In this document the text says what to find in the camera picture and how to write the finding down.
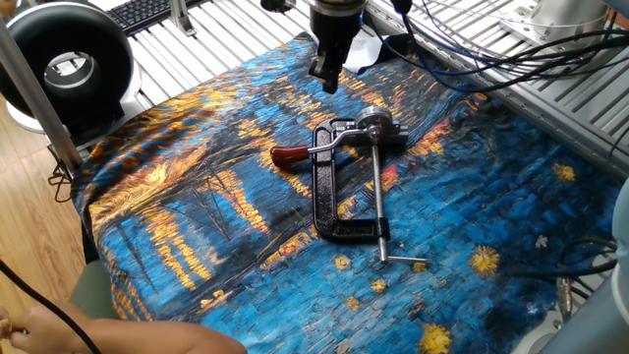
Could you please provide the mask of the person's right hand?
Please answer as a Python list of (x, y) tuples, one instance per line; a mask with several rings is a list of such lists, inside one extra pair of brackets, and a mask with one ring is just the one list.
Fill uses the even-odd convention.
[(9, 319), (9, 341), (29, 354), (62, 354), (83, 347), (71, 328), (45, 307), (35, 306)]

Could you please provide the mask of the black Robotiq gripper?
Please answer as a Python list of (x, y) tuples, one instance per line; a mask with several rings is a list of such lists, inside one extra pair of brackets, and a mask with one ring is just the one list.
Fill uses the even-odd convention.
[(311, 31), (318, 40), (317, 57), (309, 74), (322, 79), (323, 90), (334, 94), (342, 61), (360, 30), (366, 1), (309, 1)]

